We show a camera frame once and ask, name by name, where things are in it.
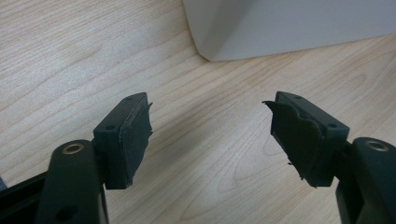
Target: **metal screw hole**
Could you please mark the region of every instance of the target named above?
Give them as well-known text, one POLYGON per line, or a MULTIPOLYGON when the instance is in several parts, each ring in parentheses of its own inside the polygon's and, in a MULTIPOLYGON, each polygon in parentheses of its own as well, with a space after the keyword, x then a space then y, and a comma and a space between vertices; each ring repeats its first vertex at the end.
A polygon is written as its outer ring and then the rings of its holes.
POLYGON ((367 141, 366 145, 374 150, 377 151, 388 151, 388 147, 383 145, 382 143, 375 142, 375 141, 367 141))
POLYGON ((69 146, 64 147, 62 150, 63 154, 74 154, 80 152, 84 148, 84 145, 80 143, 71 144, 69 146))

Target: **wood grain surface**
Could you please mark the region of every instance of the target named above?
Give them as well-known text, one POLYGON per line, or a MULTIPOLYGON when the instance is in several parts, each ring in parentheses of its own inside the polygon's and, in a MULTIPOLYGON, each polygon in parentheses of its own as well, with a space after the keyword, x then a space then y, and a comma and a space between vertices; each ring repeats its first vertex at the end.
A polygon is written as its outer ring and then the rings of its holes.
POLYGON ((111 223, 340 223, 335 186, 301 181, 261 104, 300 94, 349 140, 396 145, 396 35, 212 63, 181 0, 0 2, 0 176, 13 186, 53 149, 92 139, 123 97, 153 103, 145 159, 107 191, 111 223))

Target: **white object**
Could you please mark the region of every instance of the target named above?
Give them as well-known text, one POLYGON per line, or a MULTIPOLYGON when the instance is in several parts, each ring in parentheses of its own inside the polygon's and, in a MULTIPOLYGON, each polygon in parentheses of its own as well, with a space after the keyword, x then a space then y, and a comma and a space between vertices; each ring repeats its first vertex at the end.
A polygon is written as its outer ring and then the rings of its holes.
POLYGON ((210 61, 311 49, 396 33, 396 0, 184 0, 210 61))

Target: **wooden table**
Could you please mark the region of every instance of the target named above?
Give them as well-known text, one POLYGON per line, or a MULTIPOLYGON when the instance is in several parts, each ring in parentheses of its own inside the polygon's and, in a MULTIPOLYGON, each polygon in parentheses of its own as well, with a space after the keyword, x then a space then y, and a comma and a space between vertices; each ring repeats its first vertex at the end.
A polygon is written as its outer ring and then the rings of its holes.
POLYGON ((146 91, 154 134, 112 223, 339 223, 334 181, 301 181, 262 100, 300 94, 350 129, 396 145, 396 35, 212 63, 180 0, 0 3, 0 175, 44 172, 53 149, 92 139, 123 97, 146 91))

